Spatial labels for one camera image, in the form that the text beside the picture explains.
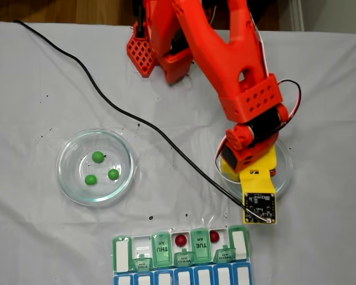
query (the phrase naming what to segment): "green ball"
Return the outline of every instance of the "green ball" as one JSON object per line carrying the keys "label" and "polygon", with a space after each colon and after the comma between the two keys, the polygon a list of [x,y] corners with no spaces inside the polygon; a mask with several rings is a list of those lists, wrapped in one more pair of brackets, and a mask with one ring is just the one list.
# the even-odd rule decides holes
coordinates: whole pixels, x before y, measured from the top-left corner
{"label": "green ball", "polygon": [[119,172],[116,169],[111,169],[108,171],[108,178],[111,180],[116,180],[119,178]]}
{"label": "green ball", "polygon": [[93,153],[93,161],[96,163],[101,163],[104,161],[104,154],[101,151],[95,151]]}
{"label": "green ball", "polygon": [[96,179],[96,176],[93,175],[93,174],[90,174],[90,175],[87,175],[84,179],[84,182],[87,184],[87,185],[95,185],[96,182],[97,182],[97,179]]}

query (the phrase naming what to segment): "wooden floor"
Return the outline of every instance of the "wooden floor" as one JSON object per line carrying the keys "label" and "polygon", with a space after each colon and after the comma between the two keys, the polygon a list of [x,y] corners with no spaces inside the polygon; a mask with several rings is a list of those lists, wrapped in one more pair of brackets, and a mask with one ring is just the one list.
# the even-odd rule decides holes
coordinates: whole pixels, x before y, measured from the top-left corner
{"label": "wooden floor", "polygon": [[[225,12],[215,15],[214,27],[226,29]],[[132,25],[131,0],[0,0],[0,21],[19,19],[39,23]],[[278,6],[273,1],[259,22],[261,30],[279,30]]]}

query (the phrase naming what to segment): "glass petri dish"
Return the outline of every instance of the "glass petri dish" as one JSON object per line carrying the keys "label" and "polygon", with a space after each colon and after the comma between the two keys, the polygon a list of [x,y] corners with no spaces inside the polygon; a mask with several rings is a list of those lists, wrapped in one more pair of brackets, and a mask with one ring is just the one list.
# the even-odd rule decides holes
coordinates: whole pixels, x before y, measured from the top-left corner
{"label": "glass petri dish", "polygon": [[[272,182],[275,187],[276,197],[279,198],[290,184],[291,176],[293,175],[293,161],[290,152],[281,140],[277,140],[275,143],[275,151],[277,156],[277,166],[275,168],[276,175],[272,177]],[[217,164],[218,167],[220,167],[220,159],[217,160]],[[241,199],[240,184],[225,180],[219,173],[217,180],[229,193],[232,193],[235,197]]]}
{"label": "glass petri dish", "polygon": [[[92,153],[101,151],[104,161],[93,162]],[[117,180],[108,171],[119,172]],[[61,148],[55,167],[63,192],[73,201],[86,206],[109,204],[130,187],[135,173],[135,160],[128,143],[108,129],[87,129],[75,134]],[[87,185],[85,177],[95,175],[97,183]]]}

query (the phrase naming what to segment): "glass dish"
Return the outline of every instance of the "glass dish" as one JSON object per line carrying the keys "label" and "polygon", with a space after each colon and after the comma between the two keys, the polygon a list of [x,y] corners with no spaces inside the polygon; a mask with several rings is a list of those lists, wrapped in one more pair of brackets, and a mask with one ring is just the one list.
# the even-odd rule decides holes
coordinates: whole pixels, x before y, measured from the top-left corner
{"label": "glass dish", "polygon": [[[95,151],[105,155],[103,162],[93,162]],[[108,178],[110,169],[119,172],[117,180]],[[119,134],[108,129],[87,129],[75,134],[61,148],[55,170],[59,186],[71,200],[97,206],[115,201],[128,190],[135,161],[128,143]],[[97,178],[95,185],[85,183],[90,174]]]}

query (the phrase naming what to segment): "white table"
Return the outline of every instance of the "white table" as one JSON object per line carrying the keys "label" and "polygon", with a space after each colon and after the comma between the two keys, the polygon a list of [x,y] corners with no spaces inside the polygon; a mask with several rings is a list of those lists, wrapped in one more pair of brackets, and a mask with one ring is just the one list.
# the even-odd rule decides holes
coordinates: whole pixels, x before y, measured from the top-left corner
{"label": "white table", "polygon": [[[213,154],[232,123],[198,66],[169,87],[159,68],[139,76],[125,52],[129,27],[31,26],[215,176]],[[298,80],[303,102],[280,135],[295,169],[278,225],[249,227],[255,284],[356,284],[356,36],[262,36],[270,71]],[[138,157],[133,189],[104,209],[67,199],[54,173],[61,145],[92,127],[123,134]],[[240,223],[237,206],[155,132],[109,108],[75,62],[0,23],[0,285],[111,284],[115,235]]]}

